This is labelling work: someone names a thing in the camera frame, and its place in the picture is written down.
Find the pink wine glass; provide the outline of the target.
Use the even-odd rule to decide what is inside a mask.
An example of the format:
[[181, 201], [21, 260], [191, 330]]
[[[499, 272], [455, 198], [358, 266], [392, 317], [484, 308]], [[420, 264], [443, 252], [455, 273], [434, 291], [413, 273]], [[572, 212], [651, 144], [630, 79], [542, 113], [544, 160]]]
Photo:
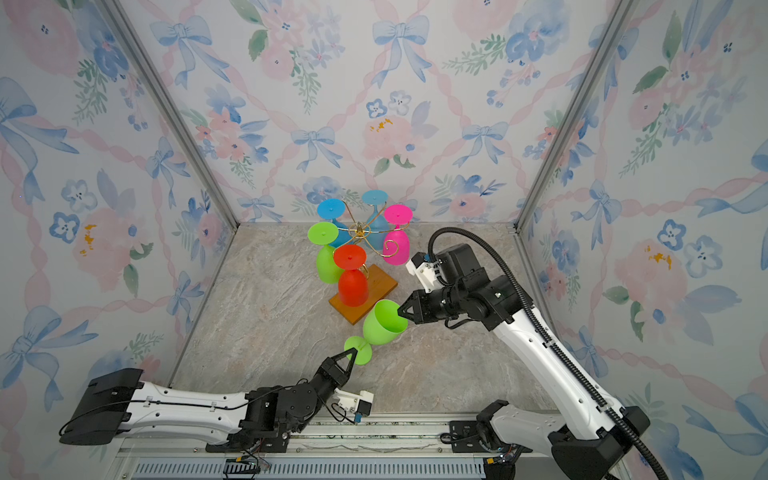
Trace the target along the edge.
[[385, 220], [393, 225], [393, 228], [386, 234], [382, 256], [390, 265], [404, 265], [410, 258], [410, 238], [405, 229], [410, 225], [413, 219], [412, 210], [402, 204], [389, 206], [384, 212]]

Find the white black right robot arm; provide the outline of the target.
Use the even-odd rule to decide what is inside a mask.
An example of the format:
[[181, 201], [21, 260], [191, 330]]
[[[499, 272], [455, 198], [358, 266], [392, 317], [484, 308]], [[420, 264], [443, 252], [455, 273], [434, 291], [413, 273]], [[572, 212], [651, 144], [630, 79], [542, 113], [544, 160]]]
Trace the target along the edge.
[[640, 454], [658, 478], [666, 473], [642, 440], [648, 416], [610, 395], [554, 336], [509, 266], [487, 243], [502, 270], [489, 278], [472, 248], [418, 252], [406, 264], [421, 286], [399, 307], [417, 325], [479, 322], [528, 367], [554, 401], [554, 415], [497, 400], [477, 416], [477, 432], [491, 451], [524, 447], [552, 458], [569, 479], [605, 479], [623, 458]]

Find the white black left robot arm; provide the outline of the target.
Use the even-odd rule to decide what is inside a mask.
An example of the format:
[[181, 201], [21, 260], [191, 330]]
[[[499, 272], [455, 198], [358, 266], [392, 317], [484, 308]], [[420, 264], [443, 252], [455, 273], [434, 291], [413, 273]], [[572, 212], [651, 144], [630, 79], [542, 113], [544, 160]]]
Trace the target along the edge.
[[192, 439], [208, 453], [284, 453], [323, 409], [339, 422], [370, 414], [369, 391], [344, 391], [356, 360], [350, 348], [326, 358], [315, 375], [293, 385], [249, 392], [206, 394], [174, 390], [141, 379], [142, 370], [124, 368], [92, 379], [72, 418], [62, 426], [65, 445], [107, 445], [117, 438]]

